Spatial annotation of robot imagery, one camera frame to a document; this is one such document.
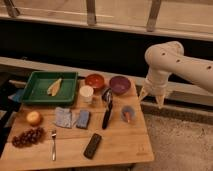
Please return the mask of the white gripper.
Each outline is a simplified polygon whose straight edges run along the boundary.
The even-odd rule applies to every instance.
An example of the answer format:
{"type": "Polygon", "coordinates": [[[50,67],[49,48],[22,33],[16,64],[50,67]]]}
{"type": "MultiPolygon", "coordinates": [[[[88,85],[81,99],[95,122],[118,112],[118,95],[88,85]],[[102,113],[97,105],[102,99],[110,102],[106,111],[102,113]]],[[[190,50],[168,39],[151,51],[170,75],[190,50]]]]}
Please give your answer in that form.
{"type": "Polygon", "coordinates": [[[147,95],[152,94],[156,96],[156,102],[159,109],[164,105],[164,94],[168,84],[169,73],[156,69],[149,69],[145,78],[145,83],[139,94],[139,101],[141,102],[147,95]]]}

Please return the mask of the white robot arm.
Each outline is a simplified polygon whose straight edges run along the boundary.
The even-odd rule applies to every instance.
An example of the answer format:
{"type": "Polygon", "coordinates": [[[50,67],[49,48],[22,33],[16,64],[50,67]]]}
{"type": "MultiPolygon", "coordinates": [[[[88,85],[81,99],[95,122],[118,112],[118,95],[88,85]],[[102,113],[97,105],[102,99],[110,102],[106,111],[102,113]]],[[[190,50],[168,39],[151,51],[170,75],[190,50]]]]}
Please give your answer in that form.
{"type": "Polygon", "coordinates": [[[150,46],[145,52],[145,61],[149,69],[140,91],[140,101],[153,95],[161,109],[171,74],[213,93],[213,61],[185,56],[184,47],[178,41],[150,46]]]}

